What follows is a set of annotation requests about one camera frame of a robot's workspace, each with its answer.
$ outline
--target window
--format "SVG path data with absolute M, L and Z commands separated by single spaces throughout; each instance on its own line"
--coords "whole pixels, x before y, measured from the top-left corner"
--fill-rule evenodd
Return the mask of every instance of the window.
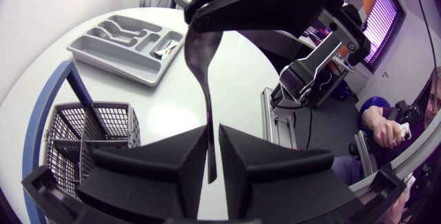
M 367 19 L 366 37 L 371 41 L 371 52 L 362 63 L 375 72 L 398 33 L 404 11 L 398 0 L 377 0 Z

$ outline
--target gray basket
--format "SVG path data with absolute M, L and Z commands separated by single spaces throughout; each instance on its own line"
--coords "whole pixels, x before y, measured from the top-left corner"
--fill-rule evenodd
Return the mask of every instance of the gray basket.
M 92 106 L 93 110 L 80 103 L 56 105 L 45 137 L 45 165 L 59 186 L 75 197 L 76 187 L 94 169 L 93 149 L 141 145 L 139 122 L 129 103 L 94 102 Z

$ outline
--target floor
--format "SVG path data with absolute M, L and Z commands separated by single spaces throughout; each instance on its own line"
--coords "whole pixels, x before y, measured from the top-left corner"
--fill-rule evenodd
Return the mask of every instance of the floor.
M 280 72 L 289 60 L 263 50 L 264 54 Z M 334 156 L 349 155 L 348 145 L 354 142 L 353 135 L 358 131 L 357 99 L 350 96 L 344 101 L 329 97 L 320 107 L 312 112 L 312 129 L 309 149 L 330 150 Z M 309 134 L 309 109 L 295 111 L 296 142 L 299 149 L 305 149 Z

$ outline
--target person's hand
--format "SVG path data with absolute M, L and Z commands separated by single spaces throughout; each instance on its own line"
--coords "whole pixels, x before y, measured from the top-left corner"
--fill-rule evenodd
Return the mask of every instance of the person's hand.
M 397 201 L 384 213 L 383 223 L 384 224 L 397 224 L 400 222 L 402 213 L 404 211 L 404 204 L 406 199 L 404 193 L 397 199 Z
M 373 139 L 380 147 L 394 148 L 401 143 L 400 126 L 383 116 L 373 122 Z

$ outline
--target desk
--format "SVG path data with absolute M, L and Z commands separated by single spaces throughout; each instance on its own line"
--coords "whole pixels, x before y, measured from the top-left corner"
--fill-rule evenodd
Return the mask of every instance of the desk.
M 60 62 L 73 59 L 72 53 L 65 49 L 66 45 L 113 14 L 187 32 L 187 24 L 180 10 L 136 8 L 111 12 L 90 19 L 69 31 L 46 49 L 21 75 L 0 107 L 0 187 L 23 223 L 29 222 L 20 184 L 23 144 L 37 97 Z M 139 119 L 142 144 L 206 124 L 203 91 L 185 64 L 183 49 L 154 88 L 78 61 L 75 64 L 95 101 L 131 103 Z M 212 91 L 215 139 L 218 140 L 219 123 L 262 137 L 260 93 L 265 88 L 274 88 L 278 83 L 278 75 L 265 55 L 239 33 L 225 32 L 209 67 L 208 79 Z M 65 82 L 54 104 L 72 101 L 78 99 Z M 218 178 L 210 185 L 207 184 L 205 169 L 198 215 L 201 219 L 227 218 L 221 152 L 217 143 L 216 157 Z

